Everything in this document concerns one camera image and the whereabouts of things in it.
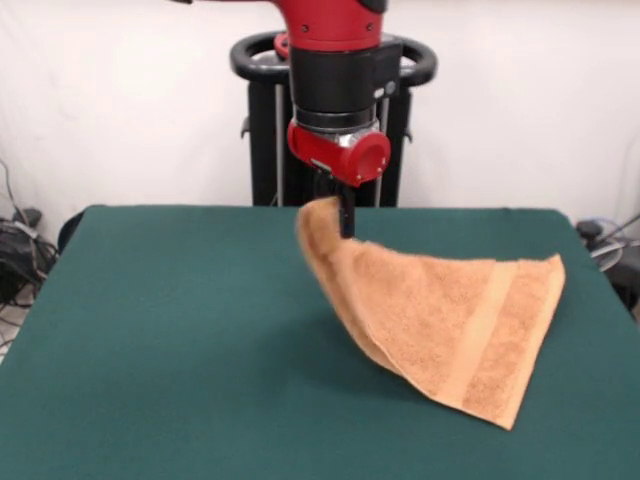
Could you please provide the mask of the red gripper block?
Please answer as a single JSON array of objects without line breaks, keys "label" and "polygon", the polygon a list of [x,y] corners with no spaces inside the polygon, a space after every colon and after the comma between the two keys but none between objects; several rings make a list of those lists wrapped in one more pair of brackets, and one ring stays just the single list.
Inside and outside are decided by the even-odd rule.
[{"label": "red gripper block", "polygon": [[[354,135],[320,135],[295,122],[289,124],[287,137],[296,158],[324,170],[314,173],[314,198],[338,196],[341,237],[353,238],[356,203],[352,187],[384,173],[391,159],[390,140],[375,129]],[[346,185],[337,186],[335,179]]]}]

